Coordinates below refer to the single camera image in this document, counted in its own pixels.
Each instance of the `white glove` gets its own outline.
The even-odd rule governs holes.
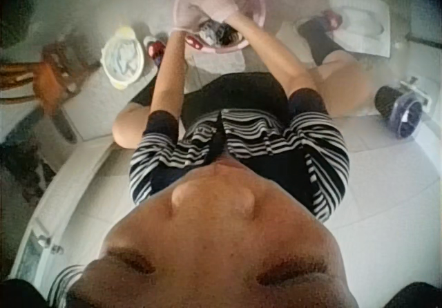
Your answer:
[[[224,20],[238,11],[238,6],[234,0],[191,0],[191,4],[199,7],[218,23],[223,23]]]
[[[195,6],[190,4],[182,5],[178,8],[175,26],[173,30],[183,30],[186,32],[198,32],[201,19],[205,14]]]

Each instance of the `sock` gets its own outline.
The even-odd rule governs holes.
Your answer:
[[[324,58],[333,51],[344,50],[326,34],[328,21],[324,17],[313,18],[298,28],[298,33],[309,44],[311,55],[316,65],[321,65]]]

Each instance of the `black skirt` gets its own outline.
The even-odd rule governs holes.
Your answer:
[[[132,102],[150,105],[155,80]],[[231,73],[213,80],[184,96],[181,119],[188,128],[207,113],[229,108],[262,110],[278,118],[283,125],[289,122],[287,96],[270,73]]]

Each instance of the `white bowl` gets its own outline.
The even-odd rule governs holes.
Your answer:
[[[136,52],[135,61],[133,61],[133,65],[135,66],[134,71],[126,74],[122,74],[115,69],[117,49],[122,43],[127,44],[128,47],[133,45]],[[117,30],[115,35],[107,41],[102,49],[101,62],[104,72],[108,76],[111,84],[117,89],[125,89],[141,77],[144,69],[144,50],[132,28],[124,26]]]

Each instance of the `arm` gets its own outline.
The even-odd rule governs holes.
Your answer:
[[[151,104],[151,113],[164,110],[172,114],[176,120],[180,118],[184,100],[185,36],[186,33],[182,31],[172,32],[167,42]]]
[[[226,19],[226,23],[249,41],[270,73],[284,88],[287,97],[300,88],[316,90],[313,79],[301,61],[250,18],[236,12]]]

